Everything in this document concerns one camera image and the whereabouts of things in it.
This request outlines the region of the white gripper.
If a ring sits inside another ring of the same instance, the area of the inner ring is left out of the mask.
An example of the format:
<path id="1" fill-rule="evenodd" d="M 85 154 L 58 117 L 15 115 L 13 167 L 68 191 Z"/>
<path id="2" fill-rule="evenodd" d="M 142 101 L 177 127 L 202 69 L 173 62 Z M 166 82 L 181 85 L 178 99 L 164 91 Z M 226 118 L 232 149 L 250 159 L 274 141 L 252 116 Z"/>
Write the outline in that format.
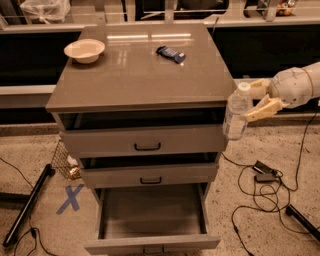
<path id="1" fill-rule="evenodd" d="M 311 66 L 293 67 L 278 72 L 271 81 L 258 79 L 250 82 L 250 94 L 258 104 L 244 115 L 247 122 L 272 117 L 283 108 L 295 108 L 314 97 L 314 69 Z"/>

